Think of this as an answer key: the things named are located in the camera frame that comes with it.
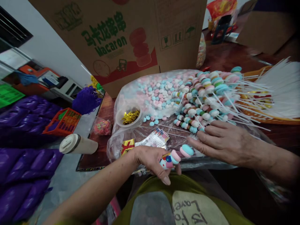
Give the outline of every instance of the white wall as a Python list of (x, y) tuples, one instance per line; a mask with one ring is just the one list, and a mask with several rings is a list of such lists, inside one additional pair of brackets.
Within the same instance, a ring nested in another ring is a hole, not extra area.
[(20, 50), (81, 86), (91, 84), (81, 61), (28, 0), (0, 0), (0, 5), (33, 35)]
[[(207, 0), (207, 4), (213, 2), (214, 0)], [(239, 11), (240, 8), (249, 0), (237, 0), (237, 10)], [(203, 21), (203, 27), (202, 29), (208, 28), (208, 18), (211, 17), (208, 9), (205, 10), (205, 15), (204, 15), (204, 21)]]

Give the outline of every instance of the hand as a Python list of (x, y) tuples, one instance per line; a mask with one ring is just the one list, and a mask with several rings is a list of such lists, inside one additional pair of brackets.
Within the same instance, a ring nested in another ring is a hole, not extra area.
[[(171, 181), (169, 174), (171, 169), (164, 170), (159, 164), (162, 156), (170, 152), (163, 148), (149, 147), (149, 146), (137, 146), (134, 149), (134, 158), (137, 165), (144, 165), (148, 170), (154, 173), (165, 185), (170, 185)], [(176, 173), (181, 174), (180, 165), (175, 167)]]
[(227, 122), (213, 121), (205, 132), (197, 133), (200, 141), (187, 138), (188, 143), (204, 155), (240, 167), (258, 169), (265, 164), (262, 159), (268, 157), (268, 151), (260, 148), (261, 141), (246, 130)]

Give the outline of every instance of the window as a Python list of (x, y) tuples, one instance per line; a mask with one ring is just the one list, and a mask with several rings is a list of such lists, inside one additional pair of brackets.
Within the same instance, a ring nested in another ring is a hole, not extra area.
[[(0, 37), (14, 47), (20, 47), (33, 35), (0, 6)], [(0, 41), (0, 52), (10, 49)]]

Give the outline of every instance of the orange crate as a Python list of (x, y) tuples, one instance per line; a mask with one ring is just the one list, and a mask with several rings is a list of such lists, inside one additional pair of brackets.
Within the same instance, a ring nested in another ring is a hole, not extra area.
[(66, 108), (57, 112), (55, 117), (51, 120), (48, 126), (46, 126), (43, 134), (49, 134), (54, 136), (65, 137), (72, 134), (77, 126), (81, 114), (73, 109)]

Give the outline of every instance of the fingernail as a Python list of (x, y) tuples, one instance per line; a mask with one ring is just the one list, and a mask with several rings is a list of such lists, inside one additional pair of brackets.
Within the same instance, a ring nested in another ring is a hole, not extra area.
[(162, 182), (165, 184), (165, 185), (170, 185), (171, 184), (171, 181), (170, 181), (170, 178), (168, 176), (166, 176)]

